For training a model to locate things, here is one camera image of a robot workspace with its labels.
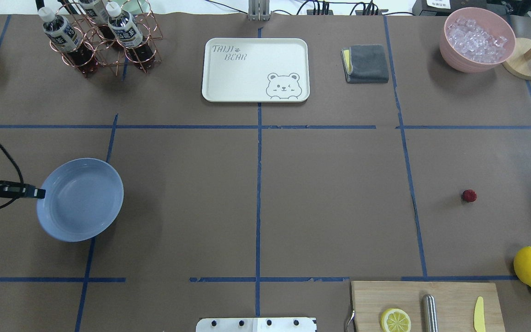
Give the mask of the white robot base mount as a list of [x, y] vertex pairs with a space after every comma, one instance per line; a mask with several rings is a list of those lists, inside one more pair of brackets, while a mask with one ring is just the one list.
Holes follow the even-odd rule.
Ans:
[[316, 332], [316, 319], [309, 317], [207, 318], [196, 332]]

